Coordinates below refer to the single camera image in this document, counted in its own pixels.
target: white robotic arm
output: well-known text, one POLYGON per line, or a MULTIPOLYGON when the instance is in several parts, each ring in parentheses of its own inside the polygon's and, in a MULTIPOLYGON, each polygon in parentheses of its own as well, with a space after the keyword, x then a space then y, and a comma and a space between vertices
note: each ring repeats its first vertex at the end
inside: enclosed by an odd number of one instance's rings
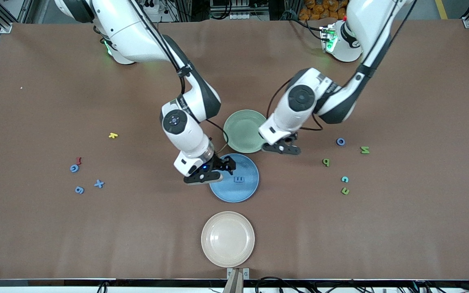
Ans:
POLYGON ((236 163, 220 159, 199 123, 220 110, 216 91, 200 76, 186 54, 162 35, 135 0, 55 0, 59 9, 79 22, 93 22, 110 55, 121 64, 169 61, 181 78, 182 92, 162 106, 160 123, 169 140, 180 150, 173 163, 189 185, 222 180, 215 170, 232 174, 236 163), (184 92, 185 78, 191 89, 184 92))
POLYGON ((297 131, 314 113, 328 124, 345 121, 356 100, 383 60, 391 43, 390 28, 399 10, 414 0, 352 0, 346 10, 347 21, 336 37, 350 32, 363 49, 363 60, 343 87, 314 68, 299 71, 289 82, 275 111, 260 126, 266 140, 263 151, 299 155, 293 145, 297 131))

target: brown table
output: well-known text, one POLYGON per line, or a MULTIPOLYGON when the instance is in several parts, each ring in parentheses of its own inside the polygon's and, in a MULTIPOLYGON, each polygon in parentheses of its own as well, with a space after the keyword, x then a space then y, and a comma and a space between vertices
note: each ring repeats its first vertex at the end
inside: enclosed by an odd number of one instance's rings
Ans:
MULTIPOLYGON (((322 54, 288 22, 160 31, 220 94, 220 124, 239 109, 264 113, 302 68, 343 84, 357 66, 322 54)), ((261 181, 239 204, 185 186, 173 168, 178 151, 158 122, 180 90, 171 65, 118 65, 98 40, 83 24, 16 24, 0 39, 0 278, 222 278, 199 236, 225 210, 255 228, 243 264, 253 278, 469 278, 469 30, 460 20, 407 22, 348 121, 302 131, 301 156, 249 155, 261 181)))

